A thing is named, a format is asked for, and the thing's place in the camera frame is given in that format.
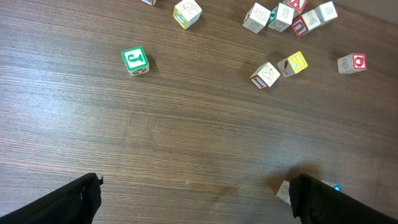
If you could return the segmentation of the red side bird block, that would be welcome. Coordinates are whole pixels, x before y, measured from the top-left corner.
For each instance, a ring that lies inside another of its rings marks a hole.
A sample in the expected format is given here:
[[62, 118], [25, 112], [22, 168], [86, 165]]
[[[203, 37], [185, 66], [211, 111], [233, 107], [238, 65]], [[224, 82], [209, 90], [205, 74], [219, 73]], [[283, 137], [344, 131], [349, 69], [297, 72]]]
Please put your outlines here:
[[280, 73], [277, 69], [270, 62], [267, 62], [261, 65], [249, 79], [258, 89], [266, 90], [270, 88], [279, 77]]

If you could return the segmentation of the blue 2 number block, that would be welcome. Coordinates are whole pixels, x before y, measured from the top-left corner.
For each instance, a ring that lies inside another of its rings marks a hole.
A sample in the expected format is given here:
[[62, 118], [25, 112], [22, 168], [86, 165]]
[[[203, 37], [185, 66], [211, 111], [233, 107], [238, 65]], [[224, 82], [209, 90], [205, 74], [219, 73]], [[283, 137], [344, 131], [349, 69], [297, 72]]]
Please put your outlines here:
[[335, 190], [337, 190], [339, 192], [342, 191], [341, 186], [339, 184], [336, 184], [336, 183], [333, 183], [333, 182], [330, 182], [330, 181], [327, 181], [327, 180], [321, 180], [321, 182], [323, 182], [324, 184], [334, 188]]

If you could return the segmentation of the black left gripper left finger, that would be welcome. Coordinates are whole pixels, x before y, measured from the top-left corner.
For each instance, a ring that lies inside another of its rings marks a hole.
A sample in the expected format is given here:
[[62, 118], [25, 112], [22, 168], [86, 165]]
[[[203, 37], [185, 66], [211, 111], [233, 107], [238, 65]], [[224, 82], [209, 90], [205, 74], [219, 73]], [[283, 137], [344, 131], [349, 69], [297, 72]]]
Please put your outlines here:
[[1, 223], [87, 223], [101, 206], [103, 178], [87, 173], [36, 201], [1, 217]]

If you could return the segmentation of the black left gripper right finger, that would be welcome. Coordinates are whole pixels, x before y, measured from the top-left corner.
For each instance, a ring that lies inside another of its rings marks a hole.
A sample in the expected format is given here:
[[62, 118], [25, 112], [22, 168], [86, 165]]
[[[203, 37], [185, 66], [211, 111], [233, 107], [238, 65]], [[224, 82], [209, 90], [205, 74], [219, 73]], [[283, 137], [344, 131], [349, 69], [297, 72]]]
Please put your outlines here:
[[302, 224], [395, 224], [394, 218], [308, 174], [291, 180], [289, 195], [293, 217]]

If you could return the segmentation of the yellow K letter block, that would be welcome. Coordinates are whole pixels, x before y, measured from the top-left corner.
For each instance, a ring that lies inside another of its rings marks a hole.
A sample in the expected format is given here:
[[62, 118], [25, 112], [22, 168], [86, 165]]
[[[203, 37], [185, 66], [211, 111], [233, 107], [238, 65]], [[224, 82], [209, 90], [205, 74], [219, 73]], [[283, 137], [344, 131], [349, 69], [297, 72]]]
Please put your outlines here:
[[308, 67], [308, 63], [301, 51], [298, 51], [278, 62], [277, 66], [281, 71], [283, 77], [287, 78], [296, 75], [302, 70], [306, 69]]

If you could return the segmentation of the green side animal block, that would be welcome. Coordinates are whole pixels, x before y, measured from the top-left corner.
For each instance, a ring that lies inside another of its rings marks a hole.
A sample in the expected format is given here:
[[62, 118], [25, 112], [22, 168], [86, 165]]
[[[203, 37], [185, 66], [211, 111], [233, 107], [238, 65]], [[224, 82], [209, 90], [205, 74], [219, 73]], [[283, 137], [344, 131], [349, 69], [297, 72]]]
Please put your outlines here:
[[290, 182], [284, 180], [276, 193], [276, 197], [281, 199], [285, 203], [291, 205], [289, 187], [290, 187]]

